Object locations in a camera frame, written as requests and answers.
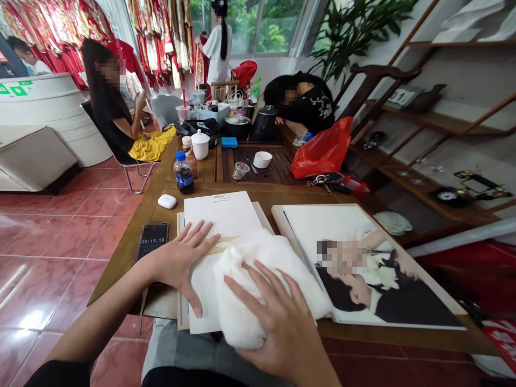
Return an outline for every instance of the white pipe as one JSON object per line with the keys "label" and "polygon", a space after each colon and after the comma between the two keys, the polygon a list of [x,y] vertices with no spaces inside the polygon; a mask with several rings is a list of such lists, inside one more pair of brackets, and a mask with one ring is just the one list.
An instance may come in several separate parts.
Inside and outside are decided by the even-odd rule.
{"label": "white pipe", "polygon": [[472,230],[467,230],[459,234],[447,236],[446,238],[425,243],[421,246],[412,247],[408,249],[407,252],[413,257],[418,257],[468,245],[473,242],[483,241],[488,238],[500,237],[513,232],[516,232],[516,218],[509,218],[486,226],[473,228]]}

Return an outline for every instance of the yellow shorts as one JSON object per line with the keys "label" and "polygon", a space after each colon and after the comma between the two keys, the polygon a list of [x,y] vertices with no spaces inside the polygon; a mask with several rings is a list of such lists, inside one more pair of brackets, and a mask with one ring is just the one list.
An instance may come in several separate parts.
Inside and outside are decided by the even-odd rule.
{"label": "yellow shorts", "polygon": [[173,126],[164,133],[138,133],[138,139],[129,151],[129,156],[139,161],[160,161],[175,134]]}

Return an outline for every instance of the black kettle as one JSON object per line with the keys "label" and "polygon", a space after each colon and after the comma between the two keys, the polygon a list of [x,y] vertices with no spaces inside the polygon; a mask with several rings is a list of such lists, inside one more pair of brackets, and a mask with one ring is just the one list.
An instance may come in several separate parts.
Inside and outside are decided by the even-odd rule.
{"label": "black kettle", "polygon": [[260,141],[271,137],[271,134],[276,130],[276,115],[277,110],[273,105],[266,105],[258,110],[251,135],[253,140]]}

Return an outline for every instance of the grey pants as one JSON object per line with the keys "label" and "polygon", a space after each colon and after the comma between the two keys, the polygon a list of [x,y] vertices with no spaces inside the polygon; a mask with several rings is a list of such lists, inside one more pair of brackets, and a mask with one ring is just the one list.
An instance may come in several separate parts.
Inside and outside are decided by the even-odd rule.
{"label": "grey pants", "polygon": [[224,338],[216,342],[210,334],[191,335],[190,331],[178,331],[175,320],[156,318],[141,373],[142,382],[150,370],[166,366],[214,371],[249,387],[293,386],[259,371],[242,359]]}

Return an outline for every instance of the smartphone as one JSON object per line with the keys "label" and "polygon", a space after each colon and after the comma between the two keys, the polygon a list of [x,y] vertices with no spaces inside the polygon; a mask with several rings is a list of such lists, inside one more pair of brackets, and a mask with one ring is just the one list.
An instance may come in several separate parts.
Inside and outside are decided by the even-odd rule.
{"label": "smartphone", "polygon": [[168,223],[144,225],[136,262],[168,242]]}

